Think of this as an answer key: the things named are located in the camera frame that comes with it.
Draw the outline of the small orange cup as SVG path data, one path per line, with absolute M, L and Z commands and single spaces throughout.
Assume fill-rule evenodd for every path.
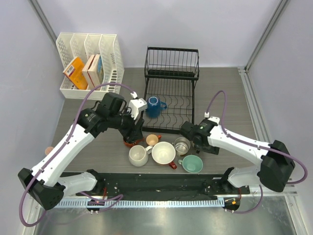
M 160 139 L 161 135 L 150 134 L 146 137 L 146 143 L 147 145 L 154 146 L 159 142 Z

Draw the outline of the white mug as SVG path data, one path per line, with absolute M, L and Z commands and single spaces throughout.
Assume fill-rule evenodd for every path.
M 129 150 L 129 161 L 133 166 L 144 166 L 149 158 L 149 154 L 152 152 L 153 146 L 149 145 L 143 147 L 141 145 L 135 145 Z

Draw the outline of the mint green cup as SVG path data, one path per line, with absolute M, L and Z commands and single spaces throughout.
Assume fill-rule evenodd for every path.
M 179 159 L 178 163 L 189 173 L 199 173 L 203 169 L 203 162 L 196 155 L 185 156 L 183 159 Z

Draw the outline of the orange black mug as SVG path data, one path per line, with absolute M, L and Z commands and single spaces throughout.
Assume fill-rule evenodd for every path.
M 142 138 L 142 139 L 136 140 L 136 141 L 134 141 L 134 142 L 132 142 L 132 143 L 125 142 L 125 141 L 123 141 L 123 143 L 124 143 L 127 147 L 132 148 L 133 146 L 138 145 L 140 142 L 143 142 L 144 140 L 145 140 L 145 138 Z

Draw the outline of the blue mug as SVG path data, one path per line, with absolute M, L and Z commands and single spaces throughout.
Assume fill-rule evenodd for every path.
M 152 96 L 147 100 L 146 115 L 149 118 L 157 118 L 163 110 L 167 109 L 167 104 L 159 100 L 158 97 Z

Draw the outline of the steel cup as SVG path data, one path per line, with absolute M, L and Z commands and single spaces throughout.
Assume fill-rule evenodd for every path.
M 188 139 L 179 137 L 174 141 L 173 146 L 179 156 L 184 156 L 188 153 L 191 143 Z

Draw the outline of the orange book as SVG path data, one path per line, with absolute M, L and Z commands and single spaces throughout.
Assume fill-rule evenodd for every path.
M 79 90 L 86 90 L 88 83 L 82 73 L 85 64 L 78 56 L 74 57 L 63 70 L 63 74 Z

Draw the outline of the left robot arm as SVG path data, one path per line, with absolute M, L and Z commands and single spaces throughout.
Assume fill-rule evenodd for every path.
M 100 195 L 105 183 L 95 170 L 69 177 L 62 177 L 62 173 L 85 146 L 108 129 L 118 130 L 127 144 L 143 139 L 140 115 L 145 109 L 147 102 L 142 98 L 127 102 L 119 94 L 106 93 L 92 108 L 79 112 L 67 134 L 41 162 L 18 173 L 23 187 L 46 211 L 65 196 L 83 192 Z

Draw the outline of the white plastic file organizer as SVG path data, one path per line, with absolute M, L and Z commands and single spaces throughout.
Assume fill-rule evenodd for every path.
M 65 76 L 60 87 L 65 98 L 84 99 L 99 83 L 112 84 L 94 91 L 89 100 L 101 100 L 107 92 L 120 92 L 124 64 L 116 34 L 62 32 L 56 40 L 56 47 L 64 68 L 73 59 L 81 59 L 84 63 L 83 77 L 88 81 L 88 87 L 80 90 Z

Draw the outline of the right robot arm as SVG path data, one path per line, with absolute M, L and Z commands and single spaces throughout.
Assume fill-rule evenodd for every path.
M 230 167 L 221 180 L 221 188 L 233 193 L 243 186 L 263 185 L 282 192 L 291 176 L 295 163 L 284 143 L 256 141 L 228 130 L 223 130 L 219 118 L 205 118 L 195 125 L 186 121 L 180 127 L 180 134 L 190 140 L 198 151 L 215 154 L 220 149 L 232 152 L 253 163 L 244 168 Z

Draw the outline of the large white red cup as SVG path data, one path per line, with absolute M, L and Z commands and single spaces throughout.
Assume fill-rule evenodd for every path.
M 177 169 L 174 160 L 176 150 L 169 142 L 161 141 L 152 148 L 152 158 L 159 165 L 167 165 L 172 169 Z

